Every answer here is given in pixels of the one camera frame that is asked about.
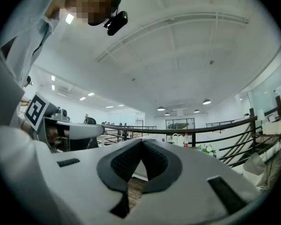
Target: ceiling light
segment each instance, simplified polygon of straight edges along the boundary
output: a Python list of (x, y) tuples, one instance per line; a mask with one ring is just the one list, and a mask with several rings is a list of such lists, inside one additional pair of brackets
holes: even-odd
[(66, 17), (66, 22), (67, 22), (68, 24), (71, 24), (71, 22), (73, 21), (73, 19), (74, 19), (74, 16), (71, 15), (71, 14), (68, 14), (67, 17)]
[(165, 108), (164, 108), (164, 107), (162, 107), (162, 106), (160, 106), (157, 110), (158, 110), (158, 111), (164, 111), (164, 110), (165, 110)]
[(205, 100), (203, 101), (203, 104), (204, 104), (204, 105), (210, 104), (210, 103), (211, 103), (211, 101), (210, 101), (209, 99), (205, 99)]

